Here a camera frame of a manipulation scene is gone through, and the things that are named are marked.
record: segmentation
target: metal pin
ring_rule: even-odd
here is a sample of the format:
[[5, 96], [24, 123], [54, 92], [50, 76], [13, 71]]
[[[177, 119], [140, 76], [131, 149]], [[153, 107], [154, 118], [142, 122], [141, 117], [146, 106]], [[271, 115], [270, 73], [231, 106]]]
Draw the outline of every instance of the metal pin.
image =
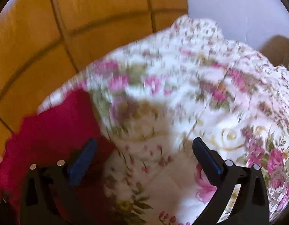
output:
[[228, 166], [228, 167], [231, 167], [231, 166], [233, 166], [233, 162], [231, 161], [231, 160], [226, 160], [225, 161], [225, 164]]
[[57, 162], [57, 166], [60, 166], [60, 167], [62, 167], [64, 164], [65, 164], [65, 161], [64, 161], [64, 160], [59, 160], [59, 161]]
[[254, 164], [254, 165], [253, 165], [253, 168], [254, 168], [255, 170], [259, 170], [259, 169], [260, 169], [260, 166], [259, 166], [258, 164]]
[[30, 166], [30, 169], [31, 169], [31, 170], [34, 170], [36, 167], [37, 167], [36, 164], [32, 164], [32, 165]]

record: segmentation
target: white wall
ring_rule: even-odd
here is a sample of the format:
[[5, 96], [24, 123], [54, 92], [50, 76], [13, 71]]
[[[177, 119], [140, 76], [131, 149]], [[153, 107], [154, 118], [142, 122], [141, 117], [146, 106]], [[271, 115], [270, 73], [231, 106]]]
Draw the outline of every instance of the white wall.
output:
[[262, 50], [270, 38], [289, 38], [289, 13], [280, 0], [188, 0], [189, 14], [211, 18], [227, 39]]

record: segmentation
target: floral fabric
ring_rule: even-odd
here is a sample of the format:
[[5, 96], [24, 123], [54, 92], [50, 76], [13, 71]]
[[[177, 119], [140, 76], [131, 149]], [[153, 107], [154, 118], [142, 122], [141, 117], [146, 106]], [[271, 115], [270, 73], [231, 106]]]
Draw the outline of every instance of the floral fabric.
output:
[[[225, 40], [217, 24], [182, 16], [168, 29], [118, 48], [53, 92], [93, 99], [101, 131], [116, 145], [105, 193], [123, 224], [192, 224], [212, 186], [192, 141], [237, 165], [259, 164], [270, 219], [289, 202], [289, 72], [251, 47]], [[239, 187], [220, 219], [227, 218]]]

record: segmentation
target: bed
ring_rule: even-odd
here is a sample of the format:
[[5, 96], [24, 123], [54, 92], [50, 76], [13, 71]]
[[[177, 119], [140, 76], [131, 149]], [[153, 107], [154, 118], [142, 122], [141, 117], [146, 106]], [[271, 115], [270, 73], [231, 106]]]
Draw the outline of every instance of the bed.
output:
[[289, 202], [289, 72], [185, 14], [187, 0], [9, 0], [0, 155], [23, 116], [83, 88], [118, 148], [105, 192], [119, 219], [193, 223], [215, 192], [189, 149], [200, 136], [224, 159], [263, 166], [274, 222]]

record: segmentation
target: red cloth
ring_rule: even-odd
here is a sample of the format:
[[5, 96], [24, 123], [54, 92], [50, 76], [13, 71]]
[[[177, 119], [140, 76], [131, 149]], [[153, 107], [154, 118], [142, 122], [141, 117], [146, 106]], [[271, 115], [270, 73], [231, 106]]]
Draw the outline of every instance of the red cloth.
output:
[[[30, 165], [35, 163], [45, 167], [54, 165], [60, 159], [66, 160], [91, 137], [97, 140], [98, 146], [89, 171], [100, 171], [115, 147], [101, 136], [89, 94], [83, 90], [70, 92], [59, 106], [24, 118], [19, 133], [13, 134], [6, 143], [5, 155], [0, 163], [0, 194], [7, 191], [10, 204], [19, 211], [22, 184]], [[84, 182], [82, 190], [91, 197], [103, 198], [102, 176], [97, 173], [91, 183]], [[94, 203], [92, 200], [91, 207], [87, 209], [92, 209]], [[95, 207], [92, 213], [100, 213], [100, 217], [105, 213], [102, 209], [106, 206]]]

